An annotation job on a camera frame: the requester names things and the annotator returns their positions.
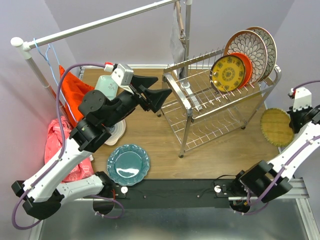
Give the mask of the woven bamboo plate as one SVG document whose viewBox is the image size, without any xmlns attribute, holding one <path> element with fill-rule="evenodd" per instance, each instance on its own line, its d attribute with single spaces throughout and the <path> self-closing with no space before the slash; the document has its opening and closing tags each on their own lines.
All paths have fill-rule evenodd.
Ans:
<svg viewBox="0 0 320 240">
<path fill-rule="evenodd" d="M 260 130 L 273 146 L 287 147 L 294 139 L 290 116 L 280 108 L 268 108 L 260 118 Z"/>
</svg>

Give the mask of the orange plate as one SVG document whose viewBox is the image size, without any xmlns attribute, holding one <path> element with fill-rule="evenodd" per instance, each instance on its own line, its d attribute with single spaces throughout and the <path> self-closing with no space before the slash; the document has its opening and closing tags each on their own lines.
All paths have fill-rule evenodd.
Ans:
<svg viewBox="0 0 320 240">
<path fill-rule="evenodd" d="M 242 62 L 244 63 L 245 77 L 244 77 L 244 80 L 243 80 L 242 84 L 239 86 L 239 89 L 241 89 L 246 84 L 248 84 L 249 81 L 251 80 L 252 72 L 253 72 L 252 62 L 249 59 L 249 57 L 247 55 L 245 55 L 244 53 L 233 52 L 230 55 L 240 58 L 242 60 Z"/>
</svg>

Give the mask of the yellow patterned dark plate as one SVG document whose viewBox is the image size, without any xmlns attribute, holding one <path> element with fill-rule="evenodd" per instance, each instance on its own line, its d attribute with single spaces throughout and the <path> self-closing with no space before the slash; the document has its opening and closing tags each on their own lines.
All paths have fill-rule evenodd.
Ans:
<svg viewBox="0 0 320 240">
<path fill-rule="evenodd" d="M 244 62 L 235 55 L 220 57 L 211 67 L 209 82 L 213 89 L 220 93 L 237 90 L 244 82 L 246 67 Z"/>
</svg>

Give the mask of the large floral plate brown rim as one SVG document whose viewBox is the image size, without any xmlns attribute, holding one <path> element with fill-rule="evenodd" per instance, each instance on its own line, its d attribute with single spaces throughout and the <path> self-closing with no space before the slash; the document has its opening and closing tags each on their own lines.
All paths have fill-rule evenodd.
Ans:
<svg viewBox="0 0 320 240">
<path fill-rule="evenodd" d="M 251 26 L 251 27 L 247 28 L 247 30 L 253 31 L 256 34 L 258 34 L 262 38 L 262 40 L 266 46 L 267 64 L 266 64 L 266 70 L 264 71 L 263 76 L 259 80 L 259 82 L 261 82 L 262 80 L 264 80 L 265 78 L 267 78 L 271 74 L 272 70 L 274 69 L 274 67 L 276 65 L 276 61 L 277 61 L 276 42 L 275 42 L 273 36 L 266 29 L 264 29 L 260 26 Z"/>
</svg>

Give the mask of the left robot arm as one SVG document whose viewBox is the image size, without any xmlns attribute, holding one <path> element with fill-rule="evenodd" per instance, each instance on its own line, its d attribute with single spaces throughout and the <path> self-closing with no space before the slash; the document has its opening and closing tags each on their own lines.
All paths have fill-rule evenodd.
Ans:
<svg viewBox="0 0 320 240">
<path fill-rule="evenodd" d="M 112 135 L 109 128 L 124 120 L 137 106 L 157 113 L 172 93 L 169 88 L 152 90 L 157 77 L 134 75 L 130 90 L 109 100 L 101 91 L 85 94 L 78 109 L 83 114 L 61 149 L 32 177 L 15 181 L 11 188 L 19 197 L 26 214 L 45 220 L 69 201 L 82 197 L 109 197 L 114 182 L 103 171 L 92 176 L 62 184 L 73 168 L 96 152 Z"/>
</svg>

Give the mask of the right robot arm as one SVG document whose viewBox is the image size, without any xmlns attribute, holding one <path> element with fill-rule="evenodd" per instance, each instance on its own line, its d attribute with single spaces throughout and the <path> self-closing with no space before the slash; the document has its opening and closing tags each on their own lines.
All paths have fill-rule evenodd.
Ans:
<svg viewBox="0 0 320 240">
<path fill-rule="evenodd" d="M 240 172 L 230 183 L 230 191 L 236 196 L 255 195 L 258 201 L 268 203 L 292 189 L 290 180 L 295 171 L 319 148 L 320 108 L 269 108 L 260 118 L 260 129 L 271 144 L 283 150 L 275 158 Z"/>
</svg>

